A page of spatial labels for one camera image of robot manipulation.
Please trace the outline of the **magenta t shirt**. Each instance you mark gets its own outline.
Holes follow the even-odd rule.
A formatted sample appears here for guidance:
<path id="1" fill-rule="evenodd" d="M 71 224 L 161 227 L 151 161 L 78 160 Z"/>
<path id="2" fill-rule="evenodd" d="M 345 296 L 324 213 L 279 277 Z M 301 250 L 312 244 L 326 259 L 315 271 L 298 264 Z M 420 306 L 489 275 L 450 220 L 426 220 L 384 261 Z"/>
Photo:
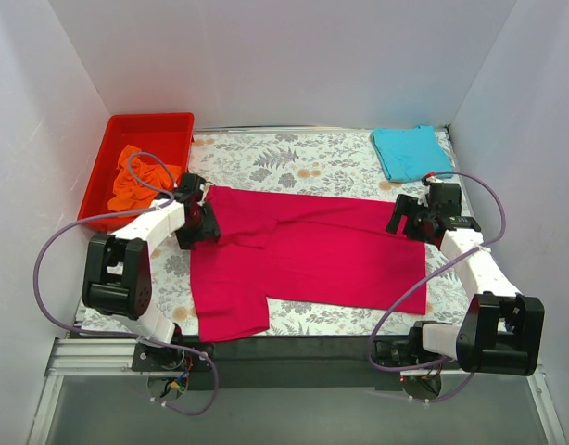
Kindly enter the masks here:
<path id="1" fill-rule="evenodd" d="M 229 341 L 270 327 L 269 299 L 387 310 L 425 276 L 425 246 L 394 236 L 390 202 L 213 186 L 221 235 L 191 253 L 198 335 Z"/>

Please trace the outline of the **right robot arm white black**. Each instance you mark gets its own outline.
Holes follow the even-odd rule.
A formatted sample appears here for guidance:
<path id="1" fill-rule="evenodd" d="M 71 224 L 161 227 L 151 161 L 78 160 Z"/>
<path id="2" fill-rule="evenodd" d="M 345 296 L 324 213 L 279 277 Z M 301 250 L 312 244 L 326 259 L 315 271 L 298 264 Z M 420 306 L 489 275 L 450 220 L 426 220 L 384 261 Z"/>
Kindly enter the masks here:
<path id="1" fill-rule="evenodd" d="M 423 197 L 400 195 L 386 230 L 436 246 L 469 297 L 460 325 L 418 322 L 407 355 L 418 368 L 446 357 L 463 371 L 532 375 L 537 368 L 545 310 L 513 285 L 484 244 L 475 218 L 462 215 L 458 184 L 430 183 Z"/>

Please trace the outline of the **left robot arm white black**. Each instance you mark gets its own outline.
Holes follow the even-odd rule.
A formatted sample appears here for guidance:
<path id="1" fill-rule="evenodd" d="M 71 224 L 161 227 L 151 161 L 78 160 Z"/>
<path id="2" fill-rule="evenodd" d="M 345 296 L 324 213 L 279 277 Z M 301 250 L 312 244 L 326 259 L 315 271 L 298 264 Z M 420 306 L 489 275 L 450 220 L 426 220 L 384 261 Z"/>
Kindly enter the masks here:
<path id="1" fill-rule="evenodd" d="M 118 320 L 156 345 L 153 359 L 167 371 L 183 364 L 185 349 L 176 342 L 177 325 L 152 302 L 150 257 L 173 235 L 182 250 L 220 238 L 215 212 L 205 201 L 206 184 L 199 175 L 183 174 L 173 190 L 173 201 L 154 200 L 150 212 L 109 235 L 94 235 L 87 249 L 83 305 Z"/>

